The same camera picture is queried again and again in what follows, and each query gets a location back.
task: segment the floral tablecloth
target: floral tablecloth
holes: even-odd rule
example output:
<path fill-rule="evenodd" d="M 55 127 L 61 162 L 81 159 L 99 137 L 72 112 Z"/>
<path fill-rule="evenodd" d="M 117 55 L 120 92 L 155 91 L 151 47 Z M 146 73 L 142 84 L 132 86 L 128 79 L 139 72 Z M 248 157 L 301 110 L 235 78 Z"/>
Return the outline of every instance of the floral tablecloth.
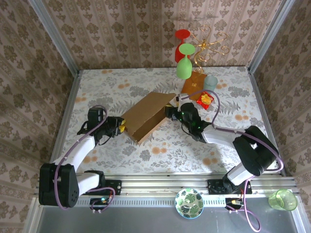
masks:
<path fill-rule="evenodd" d="M 266 133 L 246 68 L 206 67 L 204 71 L 218 78 L 215 92 L 220 97 L 221 110 L 216 125 L 240 129 L 256 125 Z M 151 91 L 178 94 L 185 81 L 175 73 L 175 68 L 84 70 L 63 152 L 74 143 L 90 107 L 101 104 L 110 116 L 121 116 Z M 201 118 L 211 121 L 216 104 L 207 111 L 199 106 Z M 126 133 L 97 146 L 86 156 L 79 171 L 226 173 L 239 162 L 234 149 L 195 142 L 181 130 L 179 122 L 167 120 L 140 146 Z"/>

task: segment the light blue cup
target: light blue cup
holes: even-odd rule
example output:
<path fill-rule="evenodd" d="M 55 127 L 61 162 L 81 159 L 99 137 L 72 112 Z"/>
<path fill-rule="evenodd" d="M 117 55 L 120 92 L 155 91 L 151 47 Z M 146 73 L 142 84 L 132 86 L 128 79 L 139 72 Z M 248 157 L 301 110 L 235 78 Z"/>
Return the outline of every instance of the light blue cup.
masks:
<path fill-rule="evenodd" d="M 204 90 L 214 91 L 217 83 L 218 79 L 214 75 L 207 75 L 204 79 Z"/>

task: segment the cardboard box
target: cardboard box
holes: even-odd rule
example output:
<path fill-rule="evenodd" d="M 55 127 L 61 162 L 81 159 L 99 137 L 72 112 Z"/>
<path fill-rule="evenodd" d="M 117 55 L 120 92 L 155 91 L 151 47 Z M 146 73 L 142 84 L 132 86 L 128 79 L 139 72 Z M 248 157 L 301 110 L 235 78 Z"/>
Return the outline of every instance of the cardboard box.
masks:
<path fill-rule="evenodd" d="M 207 76 L 206 74 L 200 74 L 198 72 L 193 71 L 190 78 L 186 79 L 183 89 L 181 90 L 181 93 L 187 93 L 188 95 L 190 95 L 196 91 L 203 90 L 204 79 L 206 76 Z M 197 101 L 200 96 L 201 93 L 198 93 L 194 96 L 191 96 L 190 100 Z"/>
<path fill-rule="evenodd" d="M 141 101 L 122 115 L 125 130 L 139 145 L 165 120 L 164 108 L 175 93 L 150 92 Z"/>

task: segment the green wine glass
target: green wine glass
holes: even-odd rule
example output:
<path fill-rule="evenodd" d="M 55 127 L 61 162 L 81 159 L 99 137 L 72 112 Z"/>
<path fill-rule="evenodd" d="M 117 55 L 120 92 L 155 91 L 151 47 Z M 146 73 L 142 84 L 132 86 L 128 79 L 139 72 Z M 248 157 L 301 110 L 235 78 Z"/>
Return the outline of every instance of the green wine glass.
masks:
<path fill-rule="evenodd" d="M 187 55 L 191 55 L 195 52 L 195 47 L 192 44 L 182 44 L 179 46 L 179 51 L 185 55 L 177 64 L 176 75 L 180 79 L 188 79 L 192 73 L 192 63 Z"/>

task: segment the patterned wallpaper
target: patterned wallpaper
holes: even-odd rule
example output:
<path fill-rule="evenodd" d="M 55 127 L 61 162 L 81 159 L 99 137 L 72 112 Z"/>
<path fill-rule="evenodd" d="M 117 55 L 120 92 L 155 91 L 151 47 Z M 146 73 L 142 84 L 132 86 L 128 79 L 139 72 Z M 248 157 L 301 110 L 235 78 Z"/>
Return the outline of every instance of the patterned wallpaper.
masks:
<path fill-rule="evenodd" d="M 311 0 L 295 1 L 255 77 L 311 220 Z"/>
<path fill-rule="evenodd" d="M 73 77 L 26 0 L 0 0 L 0 232 L 19 233 Z"/>
<path fill-rule="evenodd" d="M 43 0 L 79 69 L 175 67 L 174 34 L 189 29 L 211 40 L 224 31 L 226 56 L 207 66 L 250 63 L 281 0 Z"/>

